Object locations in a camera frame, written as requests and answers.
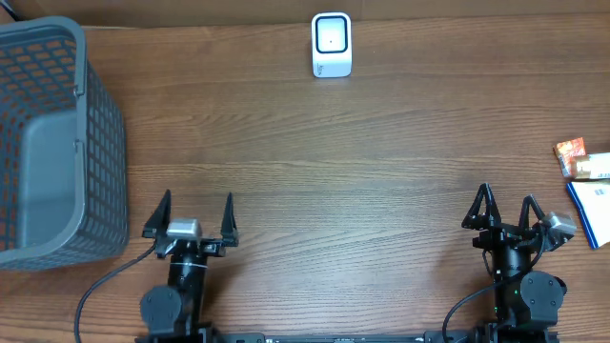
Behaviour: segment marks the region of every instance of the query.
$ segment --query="white device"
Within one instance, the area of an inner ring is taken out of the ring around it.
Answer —
[[[315,77],[343,77],[352,72],[352,21],[343,12],[320,13],[312,20]]]

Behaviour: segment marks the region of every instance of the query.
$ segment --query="wooden table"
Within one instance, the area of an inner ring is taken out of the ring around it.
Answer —
[[[301,24],[88,32],[125,116],[132,240],[118,259],[0,273],[0,341],[71,341],[83,292],[151,245],[141,228],[166,188],[206,232],[234,192],[241,245],[211,262],[205,294],[225,332],[440,329],[490,283],[460,228],[482,182],[506,222],[530,192],[577,218],[552,146],[610,151],[610,15],[354,23],[353,74],[335,80],[313,78],[309,39]],[[539,263],[569,286],[566,342],[608,340],[609,258],[579,229]],[[168,268],[149,257],[95,292],[85,342],[145,333],[140,297]]]

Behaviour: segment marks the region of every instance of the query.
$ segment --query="gray plastic basket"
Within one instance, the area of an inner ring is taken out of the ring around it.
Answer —
[[[85,33],[47,17],[0,27],[0,269],[122,253],[125,130]]]

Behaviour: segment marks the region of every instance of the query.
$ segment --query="wire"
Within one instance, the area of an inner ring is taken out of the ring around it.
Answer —
[[[534,257],[534,259],[532,260],[532,263],[530,263],[530,265],[527,267],[527,269],[525,269],[524,271],[521,271],[519,273],[516,273],[515,275],[505,278],[504,280],[494,283],[490,286],[487,286],[481,290],[478,290],[466,297],[464,297],[463,299],[459,300],[458,303],[456,305],[454,305],[453,308],[451,308],[451,310],[449,310],[449,312],[447,313],[447,315],[445,316],[445,320],[442,322],[442,339],[445,343],[450,343],[450,339],[449,336],[447,336],[447,326],[449,326],[449,319],[451,319],[451,316],[454,315],[454,313],[465,303],[467,303],[468,301],[478,297],[479,295],[483,294],[483,293],[487,293],[491,290],[494,290],[498,287],[507,285],[515,280],[520,279],[521,277],[523,277],[524,275],[526,275],[527,273],[529,273],[534,266],[536,266],[536,264],[538,263],[538,261],[540,260],[540,258],[542,257],[542,252],[544,251],[544,246],[546,245],[546,230],[544,230],[543,228],[540,228],[540,233],[542,236],[541,242],[540,242],[540,248],[538,253],[536,254],[536,257]]]
[[[489,276],[494,277],[494,274],[489,269],[489,264],[487,263],[487,253],[488,252],[489,252],[488,250],[483,250],[483,262],[485,262],[485,269],[487,270],[487,273],[489,274]]]
[[[140,262],[141,260],[143,260],[144,258],[146,258],[146,256],[151,254],[151,252],[154,252],[154,248],[156,248],[156,241],[144,253],[137,256],[135,259],[127,262],[126,264],[122,265],[121,267],[115,269],[114,271],[107,273],[106,275],[104,275],[104,277],[97,280],[93,285],[91,285],[91,287],[85,292],[85,295],[83,295],[83,297],[80,299],[80,302],[78,302],[78,307],[76,308],[76,315],[74,316],[74,340],[76,341],[76,343],[82,342],[80,340],[80,328],[79,328],[80,315],[83,312],[83,307],[85,306],[85,301],[87,301],[87,298],[89,297],[89,295],[91,295],[93,293],[93,291],[95,291],[96,288],[100,287],[104,282],[110,280],[111,278],[115,277],[118,273],[125,271],[127,268],[133,266],[134,264],[136,264],[136,263]]]

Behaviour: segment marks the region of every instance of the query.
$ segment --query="basket handle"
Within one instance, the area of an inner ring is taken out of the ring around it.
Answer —
[[[0,26],[0,43],[19,31],[35,31],[56,28],[67,31],[74,38],[76,56],[74,58],[74,95],[79,97],[87,89],[87,41],[85,32],[75,21],[64,16],[48,16]]]

